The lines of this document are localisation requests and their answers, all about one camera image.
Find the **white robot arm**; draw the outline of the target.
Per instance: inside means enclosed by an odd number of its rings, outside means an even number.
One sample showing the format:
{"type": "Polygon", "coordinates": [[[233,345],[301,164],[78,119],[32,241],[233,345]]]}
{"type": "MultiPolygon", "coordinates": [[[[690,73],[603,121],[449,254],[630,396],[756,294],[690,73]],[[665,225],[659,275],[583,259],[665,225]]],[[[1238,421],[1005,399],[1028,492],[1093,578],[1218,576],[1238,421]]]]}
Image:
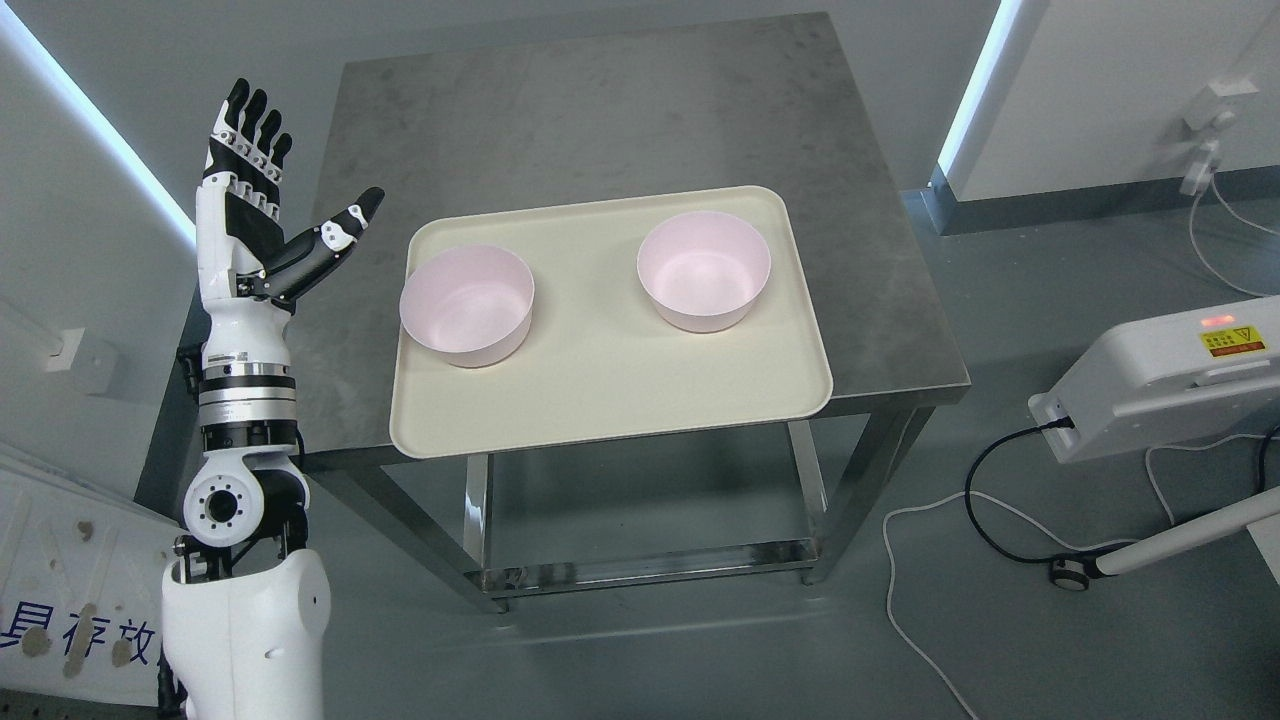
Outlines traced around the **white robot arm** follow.
{"type": "Polygon", "coordinates": [[[173,719],[321,719],[332,592],[308,547],[311,493],[294,464],[288,313],[204,300],[195,373],[204,460],[163,571],[157,705],[173,719]]]}

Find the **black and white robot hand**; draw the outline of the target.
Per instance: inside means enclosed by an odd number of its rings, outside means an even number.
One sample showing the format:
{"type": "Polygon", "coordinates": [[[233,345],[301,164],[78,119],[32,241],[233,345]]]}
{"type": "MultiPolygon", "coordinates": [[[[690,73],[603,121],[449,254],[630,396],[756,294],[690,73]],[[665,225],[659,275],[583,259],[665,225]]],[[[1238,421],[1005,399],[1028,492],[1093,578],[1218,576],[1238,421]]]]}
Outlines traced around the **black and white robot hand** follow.
{"type": "Polygon", "coordinates": [[[294,313],[298,299],[330,275],[367,231],[385,192],[365,190],[334,217],[285,240],[283,165],[293,140],[268,95],[238,78],[207,140],[196,193],[200,296],[270,302],[294,313]]]}

